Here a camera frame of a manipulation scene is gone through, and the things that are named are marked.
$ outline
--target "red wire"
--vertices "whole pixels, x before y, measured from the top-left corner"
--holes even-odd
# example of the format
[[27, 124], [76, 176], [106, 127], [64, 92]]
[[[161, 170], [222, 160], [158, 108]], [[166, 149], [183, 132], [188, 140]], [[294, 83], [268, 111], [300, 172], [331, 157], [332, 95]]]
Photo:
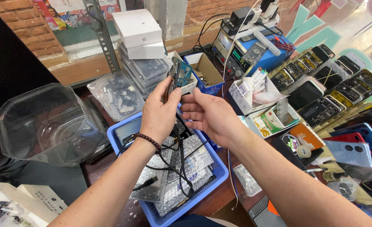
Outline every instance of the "red wire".
[[288, 52], [294, 51], [294, 45], [292, 43], [286, 43], [284, 39], [282, 39], [281, 37], [280, 38], [274, 37], [274, 39], [269, 39], [269, 40], [272, 41], [274, 45], [279, 49], [282, 49]]

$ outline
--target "hand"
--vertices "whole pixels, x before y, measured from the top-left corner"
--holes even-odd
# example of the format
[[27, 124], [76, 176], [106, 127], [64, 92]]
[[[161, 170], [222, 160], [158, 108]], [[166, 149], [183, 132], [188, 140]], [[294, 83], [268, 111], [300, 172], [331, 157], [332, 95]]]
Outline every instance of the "hand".
[[142, 119], [140, 133], [149, 136], [162, 145], [169, 136], [176, 121], [176, 108], [178, 107], [181, 88], [173, 90], [169, 95], [168, 102], [164, 105], [161, 102], [166, 88], [171, 83], [172, 77], [168, 76], [148, 96], [142, 108]]
[[182, 118], [189, 128], [204, 131], [216, 144], [235, 149], [239, 133], [249, 130], [236, 116], [232, 107], [222, 98], [203, 94], [198, 88], [193, 95], [182, 97]]

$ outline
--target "red phone case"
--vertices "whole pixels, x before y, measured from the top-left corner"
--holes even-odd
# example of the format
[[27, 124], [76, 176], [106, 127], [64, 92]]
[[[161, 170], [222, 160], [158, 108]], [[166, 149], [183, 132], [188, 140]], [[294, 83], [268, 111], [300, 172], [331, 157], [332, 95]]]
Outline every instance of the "red phone case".
[[340, 142], [353, 142], [353, 143], [365, 143], [363, 137], [358, 132], [352, 132], [335, 137], [323, 138], [324, 140], [340, 141]]

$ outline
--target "poster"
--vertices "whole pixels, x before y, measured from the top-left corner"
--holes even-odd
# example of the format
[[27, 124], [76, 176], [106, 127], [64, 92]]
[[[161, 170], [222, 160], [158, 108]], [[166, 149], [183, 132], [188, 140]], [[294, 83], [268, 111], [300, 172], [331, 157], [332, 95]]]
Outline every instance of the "poster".
[[[66, 30], [92, 24], [92, 18], [82, 0], [33, 0], [33, 2], [52, 30]], [[99, 4], [106, 21], [113, 20], [112, 13], [120, 12], [117, 0], [99, 0]]]

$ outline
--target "beaded bracelet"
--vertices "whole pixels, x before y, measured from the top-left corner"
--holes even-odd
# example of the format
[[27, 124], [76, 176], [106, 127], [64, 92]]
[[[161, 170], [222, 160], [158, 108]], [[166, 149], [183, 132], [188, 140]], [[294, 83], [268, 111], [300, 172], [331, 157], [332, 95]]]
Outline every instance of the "beaded bracelet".
[[156, 148], [157, 148], [157, 151], [155, 152], [156, 154], [159, 154], [161, 152], [161, 146], [155, 142], [152, 138], [144, 135], [144, 134], [141, 134], [139, 132], [133, 134], [134, 137], [140, 137], [140, 138], [143, 138], [145, 140], [148, 140], [149, 142], [151, 142]]

